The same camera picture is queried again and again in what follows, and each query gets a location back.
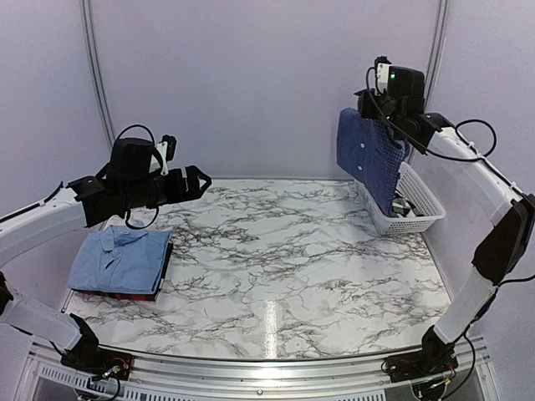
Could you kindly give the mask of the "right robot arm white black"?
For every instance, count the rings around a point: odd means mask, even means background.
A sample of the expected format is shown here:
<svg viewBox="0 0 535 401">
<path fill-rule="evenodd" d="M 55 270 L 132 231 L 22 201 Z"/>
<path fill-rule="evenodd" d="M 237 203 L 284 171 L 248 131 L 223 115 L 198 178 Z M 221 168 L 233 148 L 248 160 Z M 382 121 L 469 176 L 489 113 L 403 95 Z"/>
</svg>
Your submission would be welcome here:
<svg viewBox="0 0 535 401">
<path fill-rule="evenodd" d="M 452 304 L 422 338 L 414 366 L 434 373 L 455 344 L 480 320 L 522 258 L 534 227 L 534 196 L 525 194 L 469 142 L 458 125 L 423 111 L 424 75 L 388 60 L 371 67 L 375 87 L 358 92 L 359 112 L 378 119 L 423 155 L 445 161 L 446 170 L 476 197 L 491 230 L 476 247 L 471 273 Z"/>
</svg>

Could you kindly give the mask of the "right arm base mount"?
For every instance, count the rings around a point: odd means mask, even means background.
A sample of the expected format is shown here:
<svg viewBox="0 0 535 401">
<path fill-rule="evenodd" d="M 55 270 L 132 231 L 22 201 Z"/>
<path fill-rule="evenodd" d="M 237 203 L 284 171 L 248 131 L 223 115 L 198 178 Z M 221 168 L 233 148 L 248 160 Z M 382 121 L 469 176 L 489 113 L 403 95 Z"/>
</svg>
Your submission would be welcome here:
<svg viewBox="0 0 535 401">
<path fill-rule="evenodd" d="M 381 365 L 381 370 L 390 377 L 392 383 L 416 380 L 458 368 L 456 354 L 448 353 L 439 360 L 426 361 L 422 351 L 390 355 Z"/>
</svg>

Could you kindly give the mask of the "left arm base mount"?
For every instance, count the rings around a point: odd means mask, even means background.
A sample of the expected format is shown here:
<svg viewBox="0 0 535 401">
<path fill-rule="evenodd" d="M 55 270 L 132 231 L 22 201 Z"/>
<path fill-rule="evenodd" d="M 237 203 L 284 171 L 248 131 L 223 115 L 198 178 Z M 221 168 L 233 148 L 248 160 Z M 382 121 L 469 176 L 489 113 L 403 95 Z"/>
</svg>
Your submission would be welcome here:
<svg viewBox="0 0 535 401">
<path fill-rule="evenodd" d="M 94 353 L 86 353 L 84 356 L 76 356 L 72 352 L 66 352 L 60 359 L 62 365 L 74 368 L 82 372 L 91 373 L 94 376 L 103 377 L 106 372 L 119 380 L 127 380 L 133 363 L 130 353 L 97 348 Z"/>
</svg>

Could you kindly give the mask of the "blue checkered long sleeve shirt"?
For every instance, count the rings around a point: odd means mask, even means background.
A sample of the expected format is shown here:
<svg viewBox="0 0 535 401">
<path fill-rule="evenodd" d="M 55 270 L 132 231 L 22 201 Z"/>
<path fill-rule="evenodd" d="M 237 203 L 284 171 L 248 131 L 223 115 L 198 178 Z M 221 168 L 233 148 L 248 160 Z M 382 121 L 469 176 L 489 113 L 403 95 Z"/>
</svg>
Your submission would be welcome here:
<svg viewBox="0 0 535 401">
<path fill-rule="evenodd" d="M 399 169 L 409 153 L 403 140 L 375 119 L 364 119 L 353 108 L 342 109 L 336 139 L 338 166 L 363 184 L 381 212 L 390 216 Z"/>
</svg>

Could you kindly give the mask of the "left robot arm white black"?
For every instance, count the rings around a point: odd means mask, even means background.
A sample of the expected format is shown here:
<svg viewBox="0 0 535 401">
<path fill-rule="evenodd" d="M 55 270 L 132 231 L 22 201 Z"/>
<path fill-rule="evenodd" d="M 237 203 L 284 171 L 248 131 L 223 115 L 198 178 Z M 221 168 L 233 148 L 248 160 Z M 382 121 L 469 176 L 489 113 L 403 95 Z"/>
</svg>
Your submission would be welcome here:
<svg viewBox="0 0 535 401">
<path fill-rule="evenodd" d="M 1 263 L 63 234 L 97 226 L 132 210 L 158 209 L 201 198 L 211 177 L 196 166 L 167 168 L 176 147 L 166 135 L 160 143 L 117 139 L 110 161 L 97 173 L 60 185 L 52 195 L 1 219 Z M 25 297 L 1 280 L 1 321 L 63 349 L 62 362 L 89 372 L 108 361 L 99 339 L 83 318 Z"/>
</svg>

